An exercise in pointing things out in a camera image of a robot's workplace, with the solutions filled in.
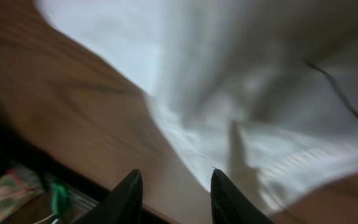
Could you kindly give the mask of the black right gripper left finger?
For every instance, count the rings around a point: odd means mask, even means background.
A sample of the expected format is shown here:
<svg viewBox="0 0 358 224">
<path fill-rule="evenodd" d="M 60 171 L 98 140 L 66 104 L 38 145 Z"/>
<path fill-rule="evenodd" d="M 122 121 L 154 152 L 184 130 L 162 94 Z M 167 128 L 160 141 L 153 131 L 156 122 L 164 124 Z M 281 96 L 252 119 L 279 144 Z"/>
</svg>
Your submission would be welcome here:
<svg viewBox="0 0 358 224">
<path fill-rule="evenodd" d="M 107 198 L 75 224 L 138 224 L 142 213 L 143 181 L 139 169 L 132 170 Z"/>
</svg>

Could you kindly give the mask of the white t-shirt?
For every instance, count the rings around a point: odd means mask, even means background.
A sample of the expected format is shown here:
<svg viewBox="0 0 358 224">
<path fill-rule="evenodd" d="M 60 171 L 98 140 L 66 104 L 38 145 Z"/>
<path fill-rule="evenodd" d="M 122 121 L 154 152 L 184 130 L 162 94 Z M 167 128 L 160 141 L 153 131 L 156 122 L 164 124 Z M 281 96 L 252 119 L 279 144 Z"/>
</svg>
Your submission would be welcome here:
<svg viewBox="0 0 358 224">
<path fill-rule="evenodd" d="M 144 92 L 206 190 L 221 169 L 271 214 L 358 173 L 358 0 L 36 6 Z"/>
</svg>

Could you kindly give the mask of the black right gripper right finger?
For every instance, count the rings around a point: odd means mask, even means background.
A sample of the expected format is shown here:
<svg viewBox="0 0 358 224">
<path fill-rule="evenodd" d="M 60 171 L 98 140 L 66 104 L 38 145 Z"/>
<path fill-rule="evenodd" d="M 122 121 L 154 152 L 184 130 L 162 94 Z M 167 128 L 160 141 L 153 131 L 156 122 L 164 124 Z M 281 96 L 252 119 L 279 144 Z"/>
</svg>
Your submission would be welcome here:
<svg viewBox="0 0 358 224">
<path fill-rule="evenodd" d="M 274 224 L 220 169 L 211 176 L 213 224 Z"/>
</svg>

